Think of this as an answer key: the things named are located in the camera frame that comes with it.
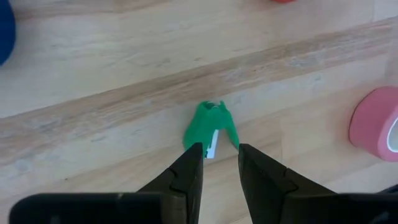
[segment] wooden surface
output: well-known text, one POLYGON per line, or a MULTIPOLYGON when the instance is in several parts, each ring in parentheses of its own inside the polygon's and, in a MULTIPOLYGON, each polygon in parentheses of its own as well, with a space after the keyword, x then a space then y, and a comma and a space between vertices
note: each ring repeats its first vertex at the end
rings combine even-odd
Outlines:
MULTIPOLYGON (((0 68, 0 223, 37 192, 131 192, 181 153, 195 105, 338 192, 398 184, 348 142, 355 106, 398 85, 397 0, 12 0, 0 68)), ((237 152, 206 161, 200 223, 250 223, 237 152)))

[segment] green toy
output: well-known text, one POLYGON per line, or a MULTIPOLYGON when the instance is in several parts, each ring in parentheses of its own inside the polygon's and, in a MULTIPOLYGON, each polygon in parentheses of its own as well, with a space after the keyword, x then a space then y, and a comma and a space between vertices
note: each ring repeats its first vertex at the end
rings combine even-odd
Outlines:
POLYGON ((231 113, 223 101, 219 105, 210 101, 201 102, 185 131, 183 145, 188 150, 197 142, 202 143, 205 158, 214 158, 218 131, 226 129, 229 140, 236 149, 239 148, 239 137, 231 113))

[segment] blue object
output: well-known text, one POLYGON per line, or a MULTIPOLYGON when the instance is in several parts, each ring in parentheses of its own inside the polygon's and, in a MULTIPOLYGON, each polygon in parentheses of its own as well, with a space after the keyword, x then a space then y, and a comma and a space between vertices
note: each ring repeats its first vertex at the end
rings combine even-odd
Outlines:
POLYGON ((15 44, 16 24, 8 0, 0 0, 0 66, 9 58, 15 44))

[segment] pink tape roll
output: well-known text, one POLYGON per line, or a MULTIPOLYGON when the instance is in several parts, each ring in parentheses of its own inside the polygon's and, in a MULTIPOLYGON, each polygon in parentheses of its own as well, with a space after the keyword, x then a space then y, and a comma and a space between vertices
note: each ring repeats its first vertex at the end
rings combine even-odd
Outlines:
POLYGON ((385 161, 398 161, 398 87, 372 91, 355 109, 349 127, 354 146, 385 161))

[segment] wood grain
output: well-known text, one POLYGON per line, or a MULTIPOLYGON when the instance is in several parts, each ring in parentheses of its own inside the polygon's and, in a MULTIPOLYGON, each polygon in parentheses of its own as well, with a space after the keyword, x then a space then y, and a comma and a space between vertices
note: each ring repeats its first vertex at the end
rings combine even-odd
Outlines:
MULTIPOLYGON (((133 192, 181 153, 202 100, 247 142, 337 192, 398 184, 353 147, 371 90, 398 86, 396 0, 13 0, 0 68, 0 223, 39 192, 133 192)), ((200 223, 251 223, 224 132, 200 223)))

